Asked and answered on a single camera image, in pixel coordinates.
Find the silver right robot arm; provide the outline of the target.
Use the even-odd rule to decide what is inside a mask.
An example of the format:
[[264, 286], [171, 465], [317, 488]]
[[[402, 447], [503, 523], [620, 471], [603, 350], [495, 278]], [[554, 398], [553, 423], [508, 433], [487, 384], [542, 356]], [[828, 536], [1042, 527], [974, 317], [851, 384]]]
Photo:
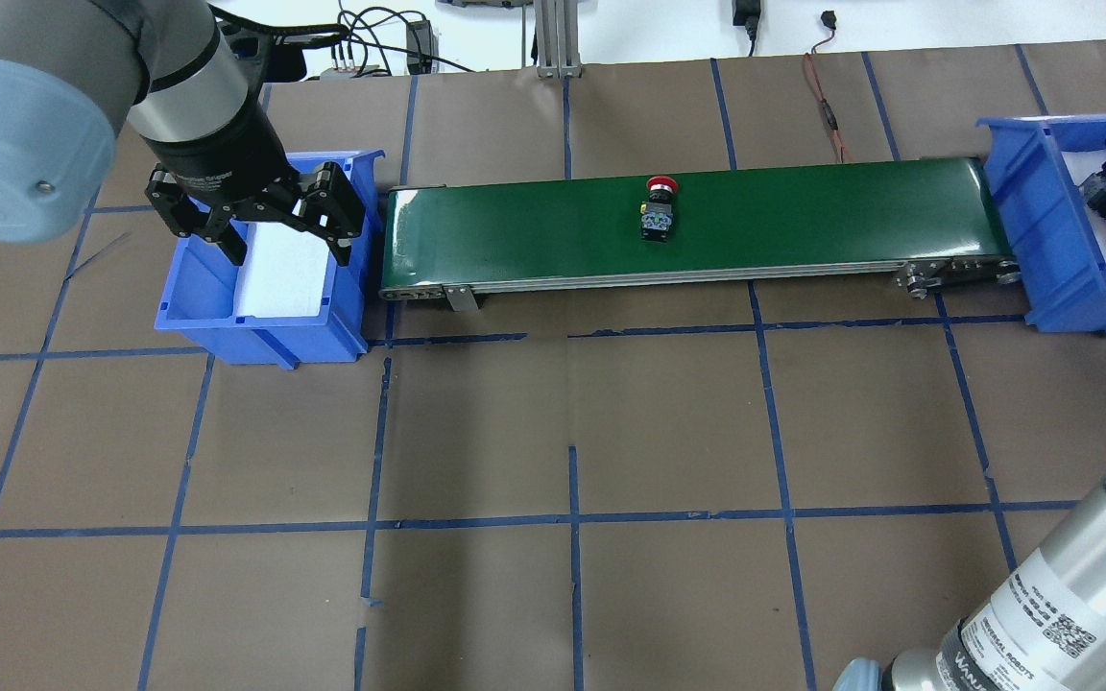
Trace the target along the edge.
[[[1106, 114], [987, 118], [989, 188], [1042, 333], [1106, 334]], [[838, 690], [1106, 690], [1106, 471], [938, 647]]]

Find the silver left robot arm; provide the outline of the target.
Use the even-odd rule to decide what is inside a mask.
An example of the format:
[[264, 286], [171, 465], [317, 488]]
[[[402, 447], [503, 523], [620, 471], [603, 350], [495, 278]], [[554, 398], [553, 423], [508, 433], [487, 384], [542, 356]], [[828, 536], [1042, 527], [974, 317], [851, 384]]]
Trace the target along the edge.
[[341, 163], [298, 170], [258, 98], [273, 51], [347, 36], [206, 1], [0, 1], [0, 242], [74, 226], [129, 126], [156, 157], [145, 196], [173, 235], [242, 266], [237, 223], [288, 226], [346, 266], [368, 203]]

